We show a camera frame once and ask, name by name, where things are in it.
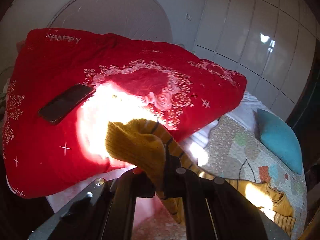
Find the yellow striped knit sweater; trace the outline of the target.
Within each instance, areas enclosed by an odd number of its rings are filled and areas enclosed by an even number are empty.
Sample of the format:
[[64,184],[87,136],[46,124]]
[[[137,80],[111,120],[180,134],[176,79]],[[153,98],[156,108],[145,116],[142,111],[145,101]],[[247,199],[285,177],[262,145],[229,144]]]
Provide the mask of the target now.
[[[146,172],[156,187],[156,193],[172,218],[181,224],[184,212],[181,198],[166,198],[163,192],[163,176],[166,158],[178,157],[185,168],[196,174],[202,171],[195,165],[159,122],[133,119],[127,124],[109,122],[105,139],[109,155],[117,160],[131,163]],[[296,219],[293,208],[284,193],[273,189],[268,183],[253,183],[246,180],[229,179],[228,183],[243,196],[249,198],[249,189],[257,189],[272,201],[273,221],[291,235]]]

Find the patchwork quilted bedspread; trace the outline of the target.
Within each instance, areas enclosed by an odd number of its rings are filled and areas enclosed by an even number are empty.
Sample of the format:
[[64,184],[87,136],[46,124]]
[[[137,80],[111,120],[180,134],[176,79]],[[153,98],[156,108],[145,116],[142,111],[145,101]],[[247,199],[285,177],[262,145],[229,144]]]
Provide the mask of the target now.
[[200,134],[181,142],[198,159],[204,174],[233,181],[250,182],[249,199],[258,196],[267,204],[264,211],[280,223],[291,239],[298,239],[306,221],[306,183],[303,174],[291,171],[249,130],[224,115],[210,129],[208,144],[200,146]]

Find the teal knit cushion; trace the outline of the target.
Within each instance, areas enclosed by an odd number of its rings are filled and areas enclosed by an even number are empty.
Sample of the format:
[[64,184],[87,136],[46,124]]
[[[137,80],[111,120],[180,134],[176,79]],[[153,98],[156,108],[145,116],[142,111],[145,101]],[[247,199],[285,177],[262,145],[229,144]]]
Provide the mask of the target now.
[[299,141],[281,118],[263,110],[257,110],[259,138],[262,144],[276,155],[292,172],[303,172],[302,152]]

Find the black smartphone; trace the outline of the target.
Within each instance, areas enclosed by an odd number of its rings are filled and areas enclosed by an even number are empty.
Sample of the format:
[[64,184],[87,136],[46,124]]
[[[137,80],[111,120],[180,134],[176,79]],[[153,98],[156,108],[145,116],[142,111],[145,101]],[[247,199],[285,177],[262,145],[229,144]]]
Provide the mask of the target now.
[[77,84],[56,96],[39,110],[39,116],[50,124],[58,124],[76,106],[95,93],[95,88]]

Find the red floral pillow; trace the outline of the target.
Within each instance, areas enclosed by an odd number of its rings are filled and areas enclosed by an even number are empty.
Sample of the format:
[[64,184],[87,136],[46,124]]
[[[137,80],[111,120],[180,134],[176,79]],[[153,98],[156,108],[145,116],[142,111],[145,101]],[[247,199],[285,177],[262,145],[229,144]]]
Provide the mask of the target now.
[[[58,124],[39,110],[81,84],[95,93]],[[166,42],[44,28],[28,33],[6,93],[3,159],[25,199],[125,166],[105,148],[109,122],[159,122],[182,141],[239,106],[246,78]]]

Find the white round headboard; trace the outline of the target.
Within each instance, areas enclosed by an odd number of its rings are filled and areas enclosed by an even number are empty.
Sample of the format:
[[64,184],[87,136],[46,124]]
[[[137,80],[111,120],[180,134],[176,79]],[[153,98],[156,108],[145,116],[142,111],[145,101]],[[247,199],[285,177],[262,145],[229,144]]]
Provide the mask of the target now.
[[169,19],[156,0],[71,0],[48,25],[113,33],[132,40],[172,42]]

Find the white glossy wardrobe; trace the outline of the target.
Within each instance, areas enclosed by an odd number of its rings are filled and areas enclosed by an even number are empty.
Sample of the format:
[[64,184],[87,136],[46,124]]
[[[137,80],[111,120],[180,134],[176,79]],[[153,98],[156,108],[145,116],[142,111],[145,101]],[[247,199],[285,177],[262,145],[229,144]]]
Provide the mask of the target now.
[[308,80],[319,23],[304,0],[206,0],[194,51],[235,70],[286,120]]

